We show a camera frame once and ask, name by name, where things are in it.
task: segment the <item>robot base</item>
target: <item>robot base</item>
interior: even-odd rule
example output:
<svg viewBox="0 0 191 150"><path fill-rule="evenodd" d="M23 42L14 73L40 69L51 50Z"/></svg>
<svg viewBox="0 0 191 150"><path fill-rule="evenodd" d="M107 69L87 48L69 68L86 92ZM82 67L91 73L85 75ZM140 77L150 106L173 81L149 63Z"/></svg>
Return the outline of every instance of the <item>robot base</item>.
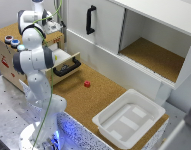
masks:
<svg viewBox="0 0 191 150"><path fill-rule="evenodd" d="M44 143L41 143L40 145L36 144L36 146L33 148L34 141L30 140L30 137L32 136L32 133L34 132L35 127L37 127L38 125L39 125L39 122L30 124L21 132L21 135L19 137L19 150L52 150L52 148L50 147L45 148L44 146L42 146L44 145ZM60 137L59 143L60 143L59 147L61 149L65 143L65 138Z"/></svg>

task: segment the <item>plastic container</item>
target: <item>plastic container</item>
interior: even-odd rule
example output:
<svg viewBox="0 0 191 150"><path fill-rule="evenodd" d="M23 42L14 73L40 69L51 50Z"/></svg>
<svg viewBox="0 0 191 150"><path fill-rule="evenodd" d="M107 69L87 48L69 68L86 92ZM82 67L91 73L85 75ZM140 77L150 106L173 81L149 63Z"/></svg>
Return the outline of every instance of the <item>plastic container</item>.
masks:
<svg viewBox="0 0 191 150"><path fill-rule="evenodd" d="M131 89L96 115L93 122L117 147L131 149L164 113L164 108Z"/></svg>

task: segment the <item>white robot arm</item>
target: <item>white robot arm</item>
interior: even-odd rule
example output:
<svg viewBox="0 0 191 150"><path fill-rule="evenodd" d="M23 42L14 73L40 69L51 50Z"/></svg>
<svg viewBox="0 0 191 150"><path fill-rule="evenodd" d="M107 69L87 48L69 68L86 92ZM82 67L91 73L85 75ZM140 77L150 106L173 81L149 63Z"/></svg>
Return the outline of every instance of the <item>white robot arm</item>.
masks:
<svg viewBox="0 0 191 150"><path fill-rule="evenodd" d="M43 69L52 68L55 64L53 52L48 47L43 47L42 42L46 38L46 34L60 30L61 26L53 22L50 17L52 15L43 8L43 0L32 0L32 3L33 11L18 13L19 33L22 35L22 41L27 50L13 56L15 70L27 76L30 87L30 92L26 96L27 101L42 108L40 125L35 128L29 139L36 141L36 145L30 142L28 146L36 146L36 150L49 150L50 147L61 149L60 139L54 139L57 141L56 145L50 144L50 141L55 137L53 135L58 133L57 113L64 111L67 103L64 98L52 95L49 81L41 72Z"/></svg>

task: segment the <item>black handle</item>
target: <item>black handle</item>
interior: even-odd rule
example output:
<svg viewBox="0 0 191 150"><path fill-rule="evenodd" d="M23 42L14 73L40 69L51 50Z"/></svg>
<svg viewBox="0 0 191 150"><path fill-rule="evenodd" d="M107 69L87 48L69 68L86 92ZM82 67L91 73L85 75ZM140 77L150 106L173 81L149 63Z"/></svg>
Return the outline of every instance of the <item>black handle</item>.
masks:
<svg viewBox="0 0 191 150"><path fill-rule="evenodd" d="M92 5L91 8L89 8L87 11L87 26L86 26L87 35L95 32L95 30L91 28L91 16L92 16L92 11L94 10L96 10L96 7Z"/></svg>
<svg viewBox="0 0 191 150"><path fill-rule="evenodd" d="M75 57L73 57L72 61L75 64L65 70L58 71L56 68L53 68L53 72L55 73L55 75L57 75L58 77L62 77L68 74L69 72L73 71L74 69L80 67L81 63Z"/></svg>

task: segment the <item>drawer handle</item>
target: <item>drawer handle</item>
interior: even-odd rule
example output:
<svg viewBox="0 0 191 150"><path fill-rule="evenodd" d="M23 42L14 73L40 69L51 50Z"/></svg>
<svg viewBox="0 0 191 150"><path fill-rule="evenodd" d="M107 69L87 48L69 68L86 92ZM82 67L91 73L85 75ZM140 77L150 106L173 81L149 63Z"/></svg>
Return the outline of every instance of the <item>drawer handle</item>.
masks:
<svg viewBox="0 0 191 150"><path fill-rule="evenodd" d="M91 8L89 8L87 11L87 26L86 26L87 35L95 32L95 30L91 28L91 15L92 11L94 10L96 10L96 7L92 5Z"/></svg>
<svg viewBox="0 0 191 150"><path fill-rule="evenodd" d="M73 57L72 61L75 64L65 70L58 71L56 68L53 68L53 72L55 73L55 75L58 77L62 77L68 74L69 72L73 71L74 69L80 67L81 63L75 57Z"/></svg>

